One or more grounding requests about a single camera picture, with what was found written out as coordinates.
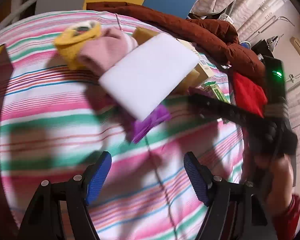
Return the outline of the person's right hand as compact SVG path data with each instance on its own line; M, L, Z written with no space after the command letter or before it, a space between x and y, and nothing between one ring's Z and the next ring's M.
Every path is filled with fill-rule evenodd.
M266 205L271 216L283 213L290 206L293 191L293 168L290 157L270 160L269 157L257 155L254 161L259 168L268 169L273 176L271 191L266 198Z

